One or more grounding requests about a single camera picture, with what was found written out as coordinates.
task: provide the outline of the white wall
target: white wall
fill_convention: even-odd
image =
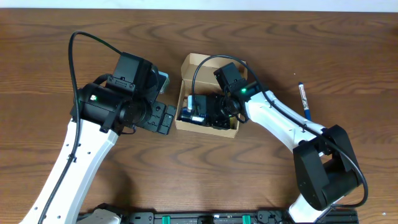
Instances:
[[[0,0],[0,7],[398,12],[398,0]]]

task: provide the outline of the marker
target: marker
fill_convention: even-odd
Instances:
[[[298,84],[298,88],[300,90],[301,101],[303,102],[305,119],[311,121],[311,113],[310,113],[310,108],[308,107],[307,97],[305,96],[304,84],[300,82]]]

